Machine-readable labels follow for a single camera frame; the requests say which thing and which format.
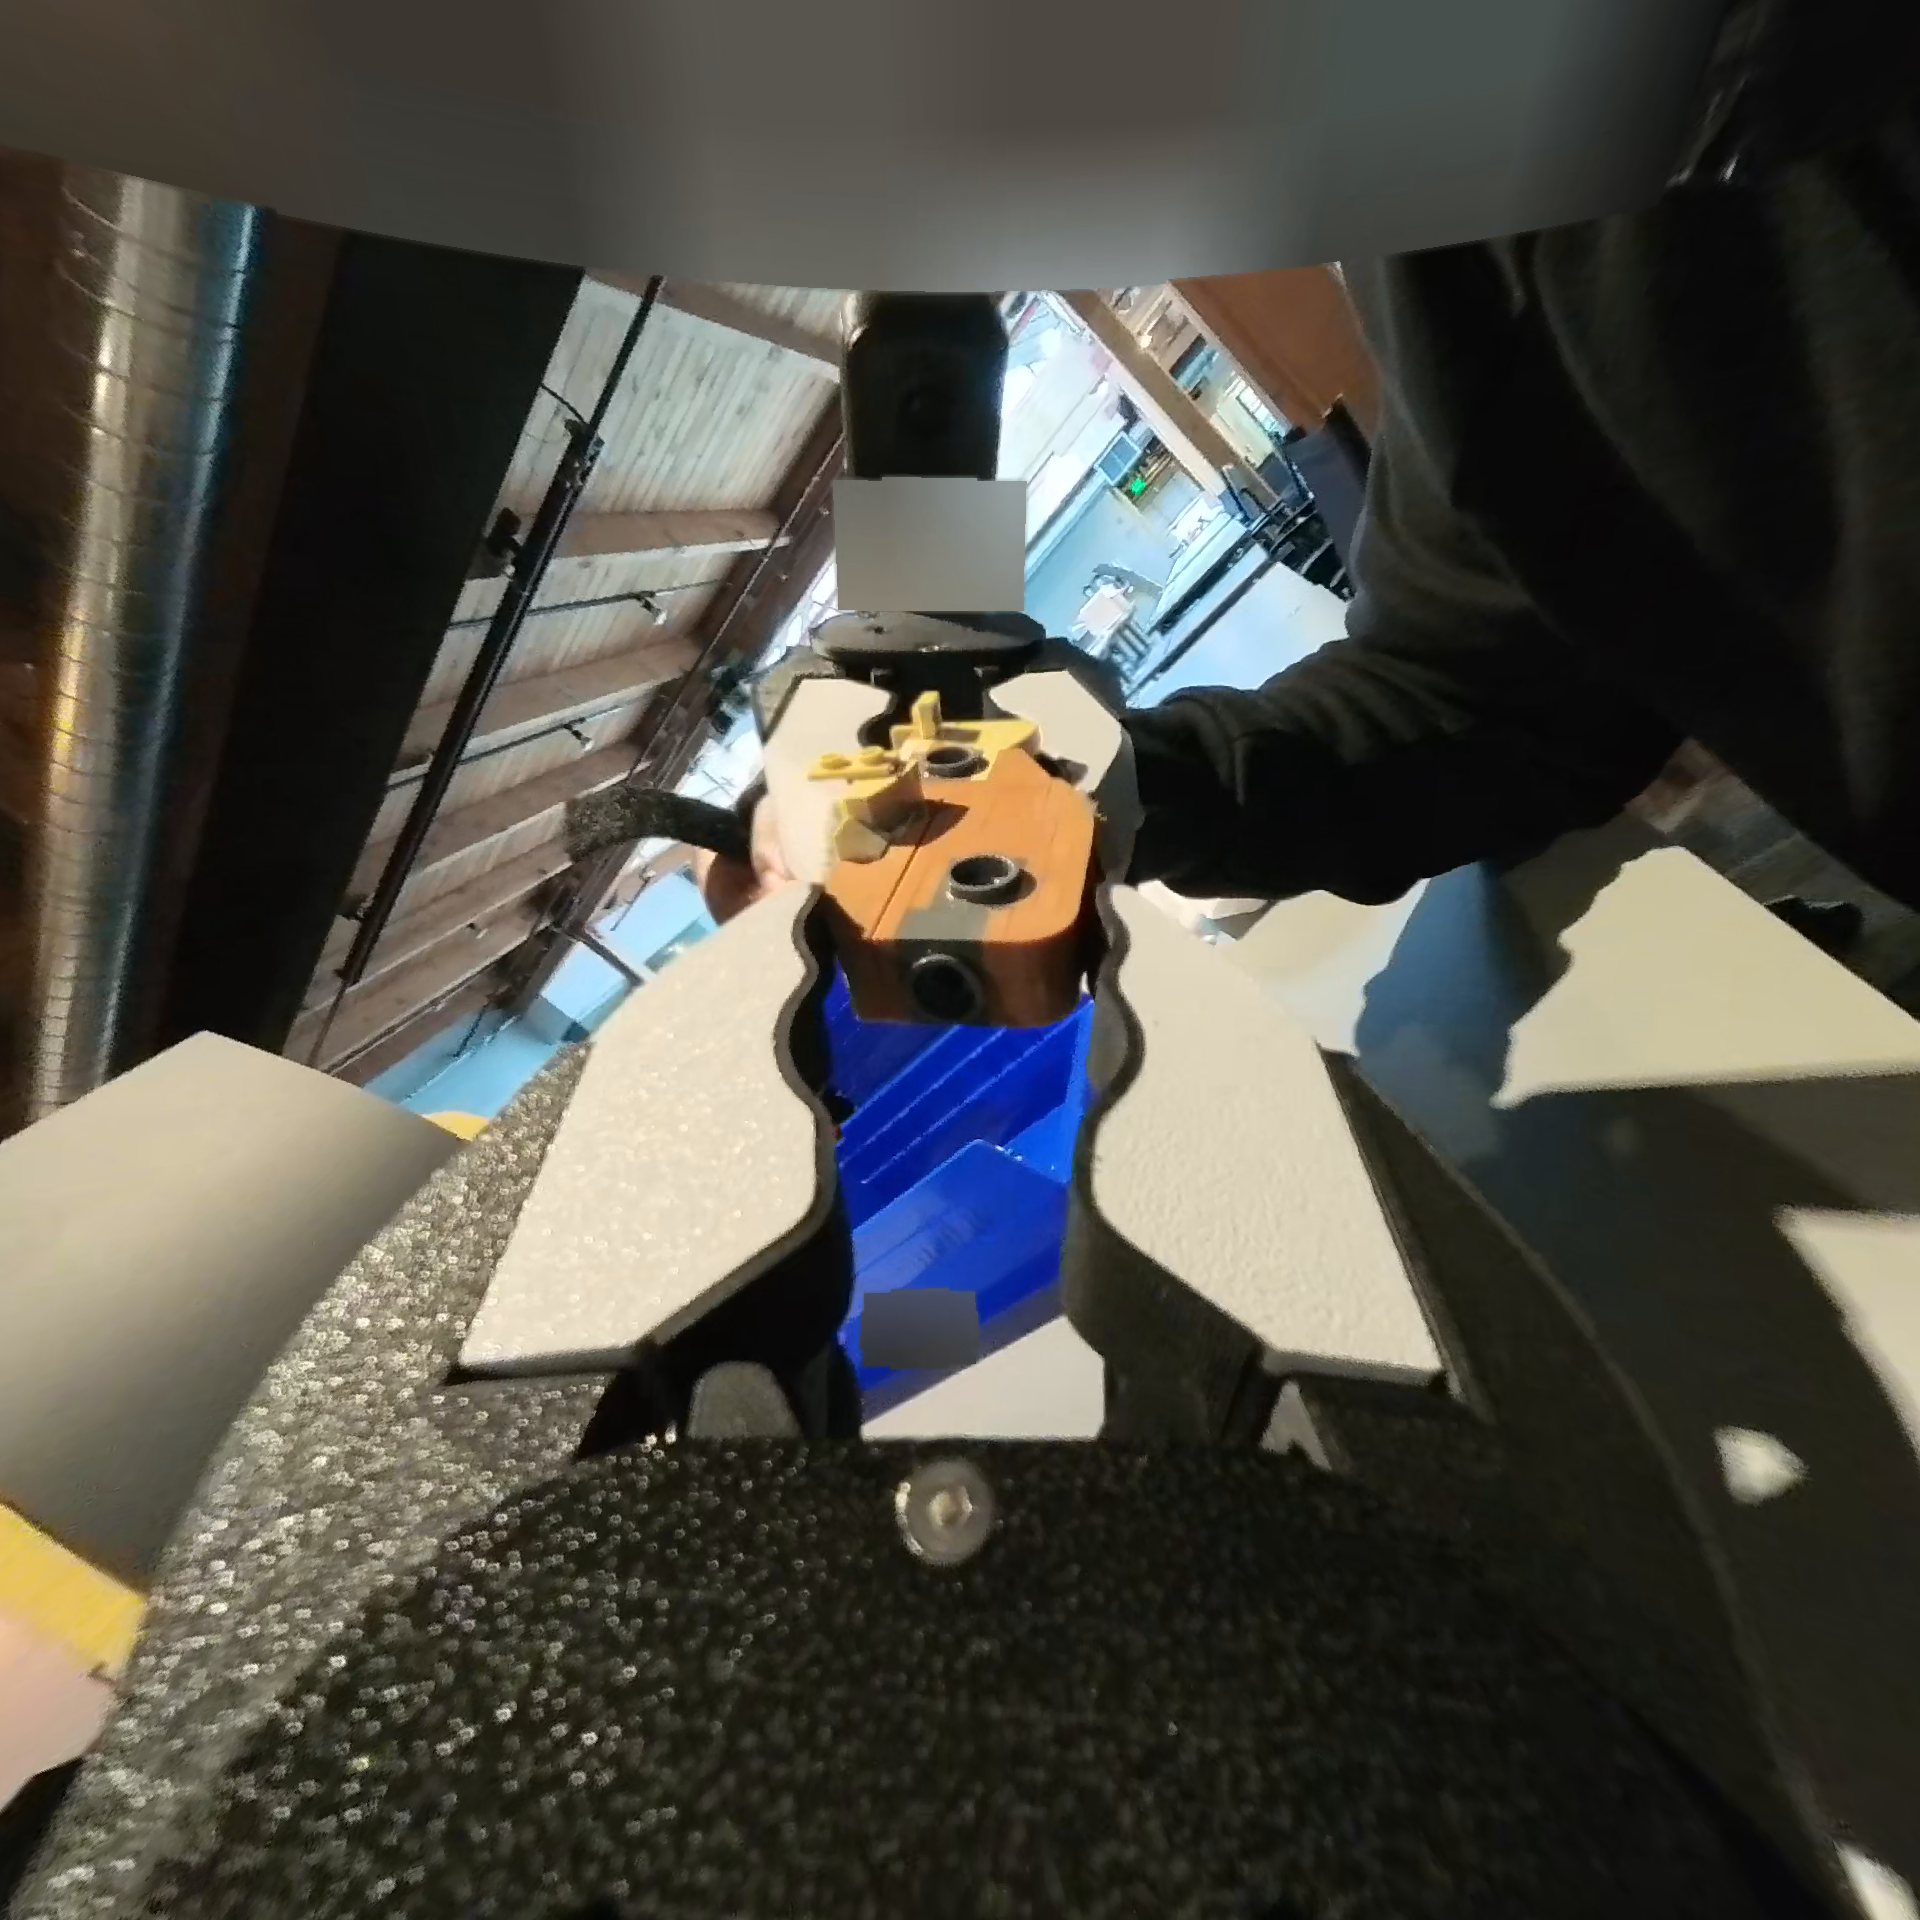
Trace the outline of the brown and tan brick model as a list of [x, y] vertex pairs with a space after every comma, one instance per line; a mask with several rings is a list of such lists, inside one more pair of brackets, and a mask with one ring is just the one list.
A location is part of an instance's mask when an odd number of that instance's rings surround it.
[[1039, 723], [947, 719], [916, 691], [874, 744], [823, 750], [823, 921], [853, 1014], [1045, 1030], [1083, 993], [1096, 809]]

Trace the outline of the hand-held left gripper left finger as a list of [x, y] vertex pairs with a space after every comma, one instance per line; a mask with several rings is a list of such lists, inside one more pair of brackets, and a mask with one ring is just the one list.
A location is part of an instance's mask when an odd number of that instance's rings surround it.
[[832, 1345], [853, 1231], [818, 1096], [818, 905], [804, 882], [761, 897], [605, 1022], [468, 1323], [468, 1376], [673, 1345], [791, 1367]]

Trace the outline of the black steel column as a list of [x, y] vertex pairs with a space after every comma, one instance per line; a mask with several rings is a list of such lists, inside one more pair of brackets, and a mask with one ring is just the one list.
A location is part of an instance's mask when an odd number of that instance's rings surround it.
[[288, 1042], [581, 279], [340, 234], [181, 901], [166, 1042]]

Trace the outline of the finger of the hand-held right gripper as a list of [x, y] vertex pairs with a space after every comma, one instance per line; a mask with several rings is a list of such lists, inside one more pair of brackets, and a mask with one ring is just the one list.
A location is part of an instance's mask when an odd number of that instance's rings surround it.
[[828, 872], [828, 823], [838, 784], [808, 781], [823, 754], [853, 754], [861, 728], [889, 712], [889, 691], [838, 676], [761, 679], [761, 775], [779, 858], [794, 882], [818, 886]]
[[995, 708], [1030, 723], [1030, 754], [1090, 804], [1096, 878], [1125, 882], [1141, 804], [1120, 691], [1096, 670], [1036, 667], [995, 685]]

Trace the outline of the person's right forearm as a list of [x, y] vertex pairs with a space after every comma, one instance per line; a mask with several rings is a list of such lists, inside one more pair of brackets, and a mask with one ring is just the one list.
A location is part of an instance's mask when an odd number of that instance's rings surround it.
[[1685, 736], [1537, 621], [1372, 624], [1249, 691], [1134, 708], [1125, 882], [1183, 897], [1402, 897], [1610, 823]]

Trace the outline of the blue plastic bin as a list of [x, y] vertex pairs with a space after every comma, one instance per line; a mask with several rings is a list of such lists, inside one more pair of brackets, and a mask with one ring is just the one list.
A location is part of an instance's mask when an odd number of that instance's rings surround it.
[[823, 1006], [837, 1176], [853, 1227], [838, 1341], [868, 1431], [950, 1371], [864, 1354], [880, 1292], [966, 1292], [978, 1359], [1060, 1316], [1075, 1145], [1090, 1101], [1090, 996], [1045, 1030], [868, 1022], [845, 975]]

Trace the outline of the silver ventilation duct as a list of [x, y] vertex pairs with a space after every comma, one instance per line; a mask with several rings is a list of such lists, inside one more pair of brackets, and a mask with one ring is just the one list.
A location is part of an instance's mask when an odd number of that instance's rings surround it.
[[258, 267], [258, 208], [65, 166], [54, 350], [65, 467], [35, 799], [25, 1117], [125, 1048], [178, 736], [192, 602]]

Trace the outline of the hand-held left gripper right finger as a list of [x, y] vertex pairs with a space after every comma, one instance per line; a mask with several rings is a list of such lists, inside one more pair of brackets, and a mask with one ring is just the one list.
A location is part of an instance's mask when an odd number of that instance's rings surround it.
[[1096, 923], [1071, 1329], [1116, 1387], [1439, 1382], [1444, 1345], [1309, 1030], [1134, 887], [1104, 887]]

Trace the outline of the black ceiling rail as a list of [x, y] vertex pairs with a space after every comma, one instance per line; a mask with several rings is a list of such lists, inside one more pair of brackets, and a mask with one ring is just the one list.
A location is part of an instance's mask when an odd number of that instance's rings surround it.
[[468, 670], [468, 679], [461, 681], [461, 691], [457, 691], [452, 708], [442, 728], [433, 754], [423, 765], [410, 809], [400, 818], [400, 828], [395, 833], [395, 847], [386, 854], [380, 878], [376, 878], [376, 887], [357, 921], [351, 944], [340, 962], [340, 996], [346, 996], [365, 975], [365, 967], [369, 967], [369, 960], [372, 960], [372, 954], [376, 954], [376, 947], [395, 914], [400, 887], [410, 878], [410, 868], [420, 858], [423, 839], [445, 807], [448, 788], [451, 788], [461, 761], [468, 756], [468, 744], [473, 740], [476, 723], [479, 723], [487, 701], [494, 698], [499, 671], [504, 671], [504, 667], [506, 667], [506, 659], [510, 659], [510, 653], [511, 653], [511, 646], [531, 614], [534, 595], [538, 595], [538, 588], [557, 555], [557, 541], [567, 531], [567, 521], [587, 491], [587, 480], [594, 478], [594, 469], [605, 458], [605, 423], [609, 413], [609, 402], [614, 402], [620, 379], [633, 359], [633, 350], [638, 350], [638, 344], [641, 344], [641, 337], [660, 304], [660, 289], [664, 289], [664, 279], [653, 274], [641, 289], [641, 304], [628, 323], [628, 334], [616, 344], [605, 388], [594, 398], [594, 412], [585, 419], [571, 413], [565, 422], [565, 430], [567, 430], [565, 455], [550, 472], [548, 491], [542, 493], [531, 528], [517, 544], [511, 569], [506, 573], [506, 588], [499, 591], [499, 603], [487, 624], [483, 644], [476, 646], [476, 655]]

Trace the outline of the person's right hand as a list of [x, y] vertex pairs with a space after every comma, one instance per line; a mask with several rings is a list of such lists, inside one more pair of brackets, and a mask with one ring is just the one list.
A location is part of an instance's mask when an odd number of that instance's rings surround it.
[[765, 784], [754, 784], [730, 807], [743, 828], [743, 853], [698, 853], [698, 892], [710, 923], [729, 923], [754, 901], [779, 892], [794, 874], [782, 858], [778, 809]]

